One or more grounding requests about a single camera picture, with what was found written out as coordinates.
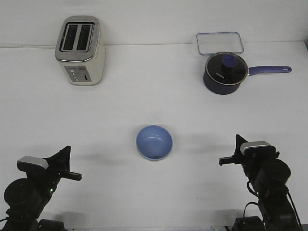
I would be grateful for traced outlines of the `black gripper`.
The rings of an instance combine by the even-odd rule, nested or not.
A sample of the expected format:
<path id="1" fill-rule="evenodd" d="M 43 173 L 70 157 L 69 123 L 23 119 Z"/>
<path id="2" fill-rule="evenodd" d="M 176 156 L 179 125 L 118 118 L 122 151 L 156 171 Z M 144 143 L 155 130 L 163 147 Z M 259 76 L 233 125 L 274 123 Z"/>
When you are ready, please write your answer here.
<path id="1" fill-rule="evenodd" d="M 248 141 L 239 134 L 235 135 L 235 150 L 232 156 L 221 157 L 218 164 L 241 164 L 246 176 L 254 176 L 259 171 L 262 163 L 267 159 L 278 158 L 280 152 L 276 149 L 248 149 L 242 153 L 240 146 Z"/>
<path id="2" fill-rule="evenodd" d="M 31 167 L 26 171 L 27 178 L 32 180 L 38 191 L 44 195 L 52 195 L 62 178 L 80 181 L 81 173 L 70 171 L 71 146 L 66 146 L 51 157 L 46 157 L 48 167 Z"/>

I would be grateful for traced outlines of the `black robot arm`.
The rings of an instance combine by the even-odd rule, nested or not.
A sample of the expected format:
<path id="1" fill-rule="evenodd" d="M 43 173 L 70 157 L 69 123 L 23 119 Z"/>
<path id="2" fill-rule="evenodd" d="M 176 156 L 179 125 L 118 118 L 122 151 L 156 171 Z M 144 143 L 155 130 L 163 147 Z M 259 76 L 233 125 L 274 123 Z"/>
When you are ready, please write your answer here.
<path id="1" fill-rule="evenodd" d="M 232 231 L 301 231 L 295 204 L 286 186 L 291 176 L 289 166 L 279 159 L 279 151 L 266 141 L 249 142 L 235 136 L 234 154 L 219 159 L 219 165 L 240 164 L 248 178 L 248 191 L 257 197 L 262 217 L 242 215 Z"/>
<path id="2" fill-rule="evenodd" d="M 71 147 L 66 146 L 51 157 L 24 156 L 17 168 L 26 173 L 8 185 L 4 200 L 9 208 L 4 231 L 64 231 L 64 223 L 39 219 L 62 178 L 80 181 L 82 175 L 70 171 Z"/>

